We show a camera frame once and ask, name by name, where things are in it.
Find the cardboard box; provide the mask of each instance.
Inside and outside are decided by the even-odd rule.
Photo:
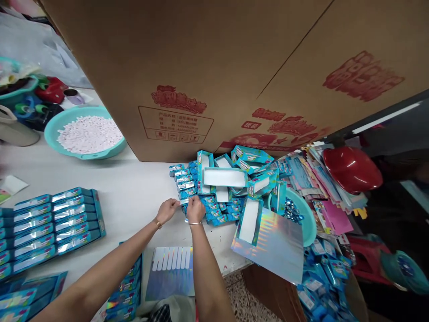
[[[284,155],[429,87],[425,1],[41,3],[141,161]]]

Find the tiled floor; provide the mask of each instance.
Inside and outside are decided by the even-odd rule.
[[[250,294],[241,271],[224,277],[237,322],[281,322],[277,316]]]

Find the red plastic bowl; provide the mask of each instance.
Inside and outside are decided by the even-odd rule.
[[[323,152],[323,160],[334,180],[350,194],[358,195],[378,188],[383,183],[380,170],[368,155],[358,148],[343,146],[326,149]]]

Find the white beads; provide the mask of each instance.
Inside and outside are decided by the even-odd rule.
[[[98,153],[116,145],[123,135],[112,119],[100,116],[78,117],[76,121],[58,130],[57,141],[68,152],[78,154]]]

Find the table surface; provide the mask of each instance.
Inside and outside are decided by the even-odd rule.
[[[85,90],[101,104],[93,90]],[[56,194],[76,186],[99,191],[107,236],[82,249],[56,257],[28,270],[31,277],[69,271],[65,289],[81,277],[103,256],[134,235],[157,214],[160,204],[178,198],[174,179],[168,174],[173,163],[139,162],[127,146],[117,156],[105,160],[83,161],[51,149],[41,136],[29,147],[3,144],[0,148],[2,177],[12,174],[29,187],[12,196],[2,207],[13,207],[19,201],[45,193]],[[192,236],[180,210],[158,231],[143,254],[142,294],[155,247],[191,246]],[[236,230],[234,223],[213,227],[204,223],[210,245],[223,275],[247,266],[250,262],[231,250]]]

